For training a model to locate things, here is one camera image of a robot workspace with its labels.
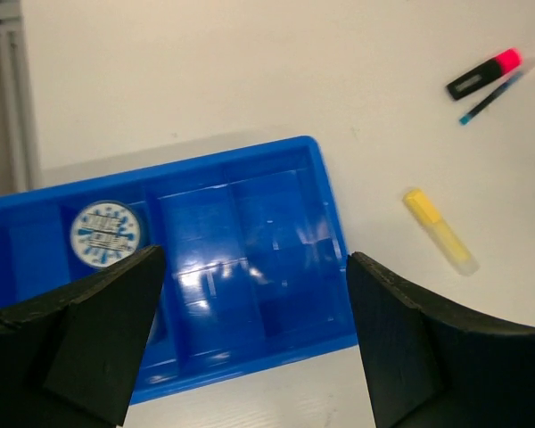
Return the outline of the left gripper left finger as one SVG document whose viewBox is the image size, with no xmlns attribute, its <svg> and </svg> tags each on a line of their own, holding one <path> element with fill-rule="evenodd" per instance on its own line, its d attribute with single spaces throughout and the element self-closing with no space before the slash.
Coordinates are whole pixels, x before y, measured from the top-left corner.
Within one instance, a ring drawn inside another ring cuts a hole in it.
<svg viewBox="0 0 535 428">
<path fill-rule="evenodd" d="M 165 271 L 152 245 L 0 309 L 0 427 L 122 426 Z"/>
</svg>

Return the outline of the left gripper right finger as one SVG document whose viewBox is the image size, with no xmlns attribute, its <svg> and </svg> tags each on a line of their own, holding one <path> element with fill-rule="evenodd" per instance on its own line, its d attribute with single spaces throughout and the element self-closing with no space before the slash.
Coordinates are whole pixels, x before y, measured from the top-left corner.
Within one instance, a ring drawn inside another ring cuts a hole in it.
<svg viewBox="0 0 535 428">
<path fill-rule="evenodd" d="M 379 427 L 535 427 L 535 327 L 469 309 L 366 254 L 347 285 Z"/>
</svg>

